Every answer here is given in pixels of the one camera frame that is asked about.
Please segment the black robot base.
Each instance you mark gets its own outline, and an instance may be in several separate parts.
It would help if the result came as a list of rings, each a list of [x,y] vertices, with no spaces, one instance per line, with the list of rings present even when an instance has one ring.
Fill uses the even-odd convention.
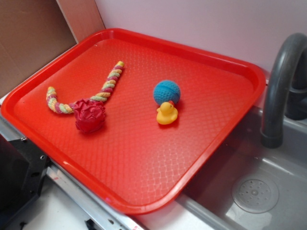
[[[0,138],[0,224],[5,225],[41,194],[49,157],[31,140]]]

